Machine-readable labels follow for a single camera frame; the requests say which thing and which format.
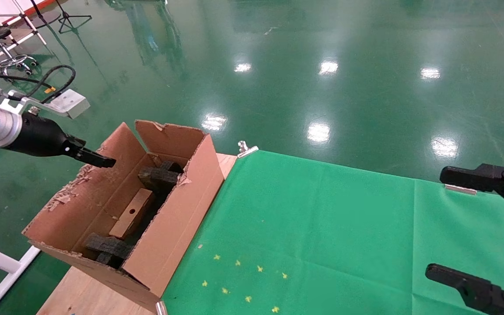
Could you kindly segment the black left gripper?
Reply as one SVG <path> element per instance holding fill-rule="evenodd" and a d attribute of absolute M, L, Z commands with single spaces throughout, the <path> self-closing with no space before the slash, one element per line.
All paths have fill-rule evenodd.
<path fill-rule="evenodd" d="M 66 134 L 54 120 L 23 113 L 20 132 L 5 149 L 38 157 L 70 156 L 97 168 L 114 167 L 116 159 L 86 149 L 85 145 L 85 141 Z"/>

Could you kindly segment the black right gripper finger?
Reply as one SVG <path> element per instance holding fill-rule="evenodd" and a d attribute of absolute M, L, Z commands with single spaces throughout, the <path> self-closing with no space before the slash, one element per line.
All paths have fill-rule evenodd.
<path fill-rule="evenodd" d="M 504 315 L 504 290 L 490 281 L 438 264 L 429 264 L 425 276 L 460 293 L 466 307 L 487 315 Z"/>
<path fill-rule="evenodd" d="M 480 164 L 476 169 L 444 167 L 440 182 L 481 192 L 496 192 L 504 199 L 504 167 Z"/>

